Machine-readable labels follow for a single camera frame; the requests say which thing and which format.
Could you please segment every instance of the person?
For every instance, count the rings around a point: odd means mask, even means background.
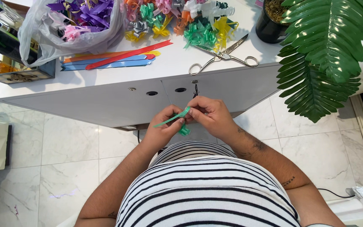
[[[96,188],[76,227],[345,226],[315,185],[288,158],[239,127],[221,100],[197,96],[184,118],[171,105],[152,119],[144,139]],[[188,140],[166,146],[196,120],[228,144]]]

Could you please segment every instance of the cabinet door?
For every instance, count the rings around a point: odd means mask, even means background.
[[[146,94],[151,91],[158,94]],[[160,80],[91,86],[6,101],[108,127],[148,123],[155,114],[170,105]]]
[[[199,95],[222,99],[230,112],[250,108],[277,91],[276,76],[280,65],[249,68],[210,75],[196,75],[185,78],[163,80],[163,86],[170,102],[184,108],[193,98],[193,80],[197,83]]]

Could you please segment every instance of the black pot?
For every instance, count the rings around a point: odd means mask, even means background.
[[[289,25],[276,23],[271,20],[265,11],[265,2],[263,3],[263,10],[257,20],[256,34],[263,41],[267,43],[279,43],[285,39],[285,31]]]

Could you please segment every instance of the hand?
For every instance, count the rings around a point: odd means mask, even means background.
[[[154,116],[148,126],[148,130],[142,142],[148,144],[149,147],[156,151],[162,149],[170,141],[170,139],[182,128],[183,123],[193,121],[193,118],[186,114],[184,118],[178,118],[167,124],[154,128],[155,125],[169,120],[173,117],[173,113],[179,114],[184,110],[178,106],[170,105]]]
[[[189,114],[202,124],[211,135],[227,144],[236,139],[239,126],[233,121],[222,100],[197,96],[189,101],[187,106],[191,107]]]

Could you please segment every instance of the green leaf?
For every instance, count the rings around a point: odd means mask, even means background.
[[[281,5],[290,6],[281,23],[292,24],[282,42],[291,47],[285,46],[279,56],[289,56],[294,49],[306,54],[307,61],[320,65],[319,70],[337,83],[360,73],[363,0],[285,0]],[[306,111],[324,112],[320,108]]]
[[[290,95],[285,100],[289,112],[305,116],[316,123],[321,117],[344,107],[340,102],[345,102],[348,96],[358,90],[360,79],[355,78],[356,75],[349,75],[347,82],[337,83],[306,58],[305,55],[294,54],[280,62],[282,66],[277,78],[280,78],[278,83],[281,85],[278,88],[286,89],[280,97]]]

